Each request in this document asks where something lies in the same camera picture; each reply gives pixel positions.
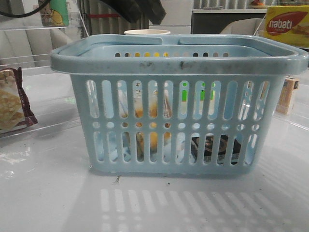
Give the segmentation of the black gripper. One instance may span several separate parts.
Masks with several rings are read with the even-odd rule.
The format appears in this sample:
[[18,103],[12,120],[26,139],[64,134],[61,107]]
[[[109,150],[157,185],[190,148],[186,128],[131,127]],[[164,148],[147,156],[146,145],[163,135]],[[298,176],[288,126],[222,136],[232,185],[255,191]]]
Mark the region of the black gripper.
[[166,11],[159,0],[102,0],[129,23],[135,23],[142,14],[152,24],[161,24]]

